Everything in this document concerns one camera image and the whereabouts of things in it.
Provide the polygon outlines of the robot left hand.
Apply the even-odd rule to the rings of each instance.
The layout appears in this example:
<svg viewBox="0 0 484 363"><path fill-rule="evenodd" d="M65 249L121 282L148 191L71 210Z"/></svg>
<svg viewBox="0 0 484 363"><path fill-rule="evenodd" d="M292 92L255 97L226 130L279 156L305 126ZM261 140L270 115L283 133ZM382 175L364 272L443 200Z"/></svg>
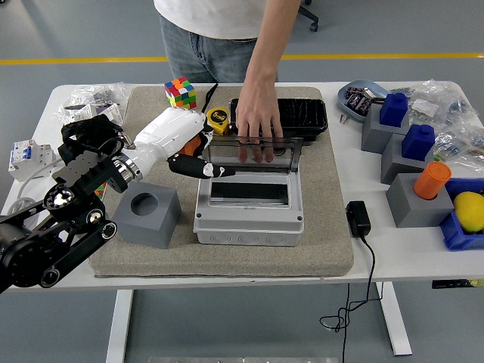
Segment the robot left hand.
<svg viewBox="0 0 484 363"><path fill-rule="evenodd" d="M213 128L204 113L183 107L169 107L146 125L135 137L133 150L125 155L144 178L154 164L166 161L179 175L209 179L235 175L234 169L219 166L200 156L213 139Z"/></svg>

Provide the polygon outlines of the person's left hand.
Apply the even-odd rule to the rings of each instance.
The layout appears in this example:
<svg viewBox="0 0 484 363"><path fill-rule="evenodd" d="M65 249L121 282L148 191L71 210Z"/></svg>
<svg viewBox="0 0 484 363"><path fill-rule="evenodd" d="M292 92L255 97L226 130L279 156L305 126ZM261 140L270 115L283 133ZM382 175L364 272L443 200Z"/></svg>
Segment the person's left hand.
<svg viewBox="0 0 484 363"><path fill-rule="evenodd" d="M256 142L259 133L268 141L284 137L274 77L246 78L236 108L236 127L241 141Z"/></svg>

